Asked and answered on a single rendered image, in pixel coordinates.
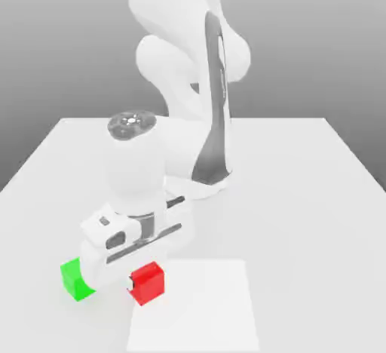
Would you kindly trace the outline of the small green cube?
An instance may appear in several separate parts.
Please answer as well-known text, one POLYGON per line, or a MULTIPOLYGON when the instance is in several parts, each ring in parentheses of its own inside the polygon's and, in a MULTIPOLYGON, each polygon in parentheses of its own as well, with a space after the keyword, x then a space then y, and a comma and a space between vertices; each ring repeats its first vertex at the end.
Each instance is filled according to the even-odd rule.
POLYGON ((60 266, 60 273, 63 286, 75 301, 81 301, 96 292, 85 283, 81 275, 79 258, 63 263, 60 266))

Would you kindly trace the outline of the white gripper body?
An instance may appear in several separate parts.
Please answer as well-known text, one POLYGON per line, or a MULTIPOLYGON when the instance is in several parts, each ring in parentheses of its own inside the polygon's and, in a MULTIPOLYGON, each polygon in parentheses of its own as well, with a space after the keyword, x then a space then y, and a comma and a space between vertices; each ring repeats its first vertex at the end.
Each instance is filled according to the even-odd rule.
POLYGON ((141 241, 141 224, 104 205, 81 224, 80 269, 84 282, 101 290, 151 262, 163 262, 195 236, 190 205, 166 209, 166 223, 141 241))

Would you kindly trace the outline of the small red cube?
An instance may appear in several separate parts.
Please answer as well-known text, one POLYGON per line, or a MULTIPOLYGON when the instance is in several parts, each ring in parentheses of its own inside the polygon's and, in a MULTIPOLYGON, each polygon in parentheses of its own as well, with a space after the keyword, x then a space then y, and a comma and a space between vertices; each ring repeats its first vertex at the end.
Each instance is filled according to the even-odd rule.
POLYGON ((164 293, 164 270, 151 262, 130 275, 128 293, 139 305, 145 305, 164 293))

